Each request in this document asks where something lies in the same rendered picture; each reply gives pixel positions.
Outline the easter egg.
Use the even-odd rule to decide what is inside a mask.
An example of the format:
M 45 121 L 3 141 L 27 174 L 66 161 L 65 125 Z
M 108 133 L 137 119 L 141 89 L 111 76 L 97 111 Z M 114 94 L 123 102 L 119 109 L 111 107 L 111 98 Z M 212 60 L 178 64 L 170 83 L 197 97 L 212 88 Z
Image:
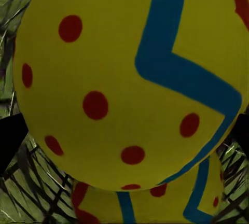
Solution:
M 47 159 L 113 192 L 197 167 L 249 104 L 249 0 L 31 0 L 17 104 Z
M 149 190 L 113 192 L 74 179 L 72 205 L 80 224 L 210 224 L 224 183 L 215 150 L 184 175 Z

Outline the wicker basket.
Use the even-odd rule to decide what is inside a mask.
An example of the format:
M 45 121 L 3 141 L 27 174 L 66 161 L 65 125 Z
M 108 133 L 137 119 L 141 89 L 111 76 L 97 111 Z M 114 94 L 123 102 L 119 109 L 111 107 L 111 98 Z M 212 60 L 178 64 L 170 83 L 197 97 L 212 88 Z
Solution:
M 8 17 L 8 15 L 9 15 L 9 11 L 11 9 L 13 0 L 8 0 L 5 4 L 3 4 L 0 7 L 0 11 L 1 11 L 3 8 L 8 6 L 7 11 L 5 13 L 5 16 L 2 20 L 2 23 L 0 23 L 0 36 L 1 36 L 0 37 L 0 48 L 1 48 L 2 43 L 4 43 L 4 55 L 3 55 L 3 58 L 0 62 L 0 82 L 1 82 L 3 77 L 6 79 L 6 68 L 7 68 L 7 65 L 11 59 L 11 56 L 13 55 L 13 52 L 14 52 L 14 45 L 16 42 L 17 30 L 20 26 L 20 23 L 15 31 L 11 31 L 9 29 L 11 27 L 13 27 L 15 24 L 17 24 L 18 22 L 21 22 L 22 18 L 20 18 L 18 21 L 16 21 L 12 25 L 10 25 L 10 23 L 17 15 L 19 15 L 30 4 L 30 3 L 28 3 L 25 6 L 23 6 L 20 10 L 17 10 L 21 4 L 21 1 L 22 0 L 19 1 L 14 13 L 10 17 Z M 14 105 L 16 106 L 17 114 L 21 114 L 21 111 L 20 111 L 19 106 L 17 104 L 17 97 L 15 96 L 15 87 L 12 86 L 11 92 L 8 96 L 8 99 L 0 100 L 0 107 L 6 106 L 8 112 L 9 112 L 9 117 L 10 117 L 10 116 L 13 116 Z M 249 104 L 248 104 L 244 114 L 246 116 L 249 116 Z M 239 207 L 240 203 L 242 203 L 245 200 L 245 198 L 247 198 L 249 196 L 249 186 L 246 189 L 246 191 L 242 195 L 240 195 L 237 199 L 235 199 L 234 201 L 230 198 L 232 196 L 232 194 L 234 194 L 242 185 L 244 185 L 244 183 L 246 183 L 249 180 L 249 177 L 248 177 L 246 180 L 244 180 L 242 183 L 240 183 L 241 180 L 244 178 L 244 176 L 246 175 L 246 173 L 249 170 L 249 163 L 241 171 L 237 172 L 238 169 L 240 168 L 241 164 L 245 160 L 246 154 L 242 154 L 242 157 L 239 160 L 237 160 L 234 164 L 230 165 L 232 163 L 234 157 L 236 156 L 236 154 L 241 149 L 241 147 L 238 145 L 237 148 L 235 149 L 234 154 L 231 155 L 227 160 L 222 162 L 223 157 L 226 155 L 228 150 L 230 148 L 232 148 L 233 142 L 234 142 L 234 137 L 233 137 L 232 133 L 230 132 L 229 135 L 226 137 L 226 139 L 216 148 L 216 154 L 217 154 L 217 157 L 219 157 L 219 161 L 220 161 L 221 166 L 223 166 L 223 164 L 225 164 L 228 160 L 230 160 L 225 171 L 223 172 L 224 182 L 225 182 L 224 188 L 226 188 L 233 180 L 235 180 L 237 178 L 237 176 L 239 176 L 240 174 L 241 174 L 241 176 L 228 195 L 226 195 L 223 192 L 223 198 L 222 198 L 221 203 L 228 201 L 230 204 L 223 211 L 218 213 L 214 217 L 214 219 L 210 222 L 210 224 L 233 224 L 237 220 L 239 220 L 241 217 L 243 217 L 244 219 L 246 219 L 247 222 L 249 222 L 249 206 L 245 210 L 243 210 L 242 208 Z M 74 178 L 72 178 L 68 174 L 64 173 L 63 170 L 59 170 L 57 168 L 57 166 L 51 160 L 47 159 L 46 156 L 42 153 L 41 155 L 44 158 L 45 164 L 46 164 L 48 171 L 49 171 L 49 173 L 47 173 L 47 174 L 51 177 L 51 179 L 53 181 L 53 185 L 54 185 L 55 190 L 56 190 L 56 192 L 54 192 L 50 188 L 47 180 L 45 180 L 46 182 L 44 182 L 39 177 L 38 171 L 37 171 L 35 163 L 33 161 L 33 158 L 34 158 L 37 161 L 37 163 L 39 164 L 39 166 L 41 167 L 41 164 L 38 162 L 38 159 L 34 156 L 35 151 L 39 150 L 39 146 L 37 146 L 36 142 L 34 142 L 34 144 L 35 144 L 34 149 L 31 146 L 28 149 L 28 146 L 26 145 L 25 139 L 23 140 L 22 144 L 20 145 L 17 152 L 15 153 L 17 163 L 15 163 L 12 167 L 7 166 L 7 170 L 5 170 L 2 177 L 0 178 L 0 188 L 9 196 L 9 198 L 10 198 L 11 202 L 13 203 L 17 213 L 19 214 L 23 224 L 25 224 L 25 223 L 24 223 L 23 218 L 22 218 L 16 205 L 18 205 L 36 224 L 39 224 L 39 223 L 35 220 L 34 217 L 32 217 L 25 210 L 25 208 L 21 204 L 19 204 L 19 202 L 17 202 L 17 200 L 10 193 L 9 187 L 7 186 L 7 184 L 5 182 L 9 178 L 18 186 L 20 191 L 24 192 L 25 195 L 27 195 L 29 197 L 29 199 L 38 207 L 38 209 L 41 213 L 41 216 L 43 218 L 43 221 L 41 224 L 50 224 L 50 222 L 52 224 L 60 224 L 60 222 L 58 222 L 57 219 L 55 219 L 53 217 L 53 215 L 52 215 L 53 212 L 63 216 L 65 219 L 67 219 L 72 224 L 80 224 L 79 219 L 70 217 L 66 212 L 63 211 L 63 209 L 61 209 L 58 206 L 58 205 L 62 206 L 62 204 L 58 203 L 58 201 L 61 200 L 63 203 L 65 203 L 67 205 L 68 209 L 71 209 L 72 211 L 74 211 L 74 209 L 71 208 L 71 206 L 61 198 L 63 196 L 62 192 L 65 192 L 69 196 L 69 197 L 65 197 L 65 198 L 67 198 L 69 200 L 72 199 L 71 192 L 72 192 L 72 183 L 74 181 Z M 48 164 L 53 168 L 53 172 L 54 172 L 57 180 L 54 179 Z M 18 168 L 21 169 L 22 174 L 24 175 L 26 183 L 29 186 L 29 189 L 30 189 L 33 197 L 31 197 L 26 192 L 26 190 L 23 187 L 21 187 L 19 185 L 19 183 L 16 181 L 13 174 Z M 37 178 L 41 188 L 32 180 L 31 175 L 30 175 L 30 169 L 36 175 L 36 178 Z M 42 181 L 47 186 L 51 197 L 49 197 L 48 194 L 45 193 L 45 189 L 42 185 Z M 41 205 L 39 198 L 37 196 L 37 193 L 43 199 L 45 199 L 46 202 L 49 204 L 50 209 L 48 211 Z M 239 212 L 239 215 L 234 216 L 234 217 L 230 217 L 228 219 L 220 220 L 222 217 L 226 216 L 234 209 L 236 209 Z

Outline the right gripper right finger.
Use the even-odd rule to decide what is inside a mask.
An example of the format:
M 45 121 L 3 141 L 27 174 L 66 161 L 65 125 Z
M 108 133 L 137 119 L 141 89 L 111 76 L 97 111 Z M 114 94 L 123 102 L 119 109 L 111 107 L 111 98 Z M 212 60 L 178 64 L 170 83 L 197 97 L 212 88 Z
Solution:
M 231 133 L 246 157 L 249 158 L 249 116 L 239 114 Z

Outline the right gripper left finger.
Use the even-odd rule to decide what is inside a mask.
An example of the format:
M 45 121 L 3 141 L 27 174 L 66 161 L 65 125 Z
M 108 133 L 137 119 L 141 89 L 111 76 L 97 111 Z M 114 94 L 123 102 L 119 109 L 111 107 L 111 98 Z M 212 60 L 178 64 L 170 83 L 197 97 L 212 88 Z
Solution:
M 0 119 L 0 178 L 28 134 L 22 114 Z

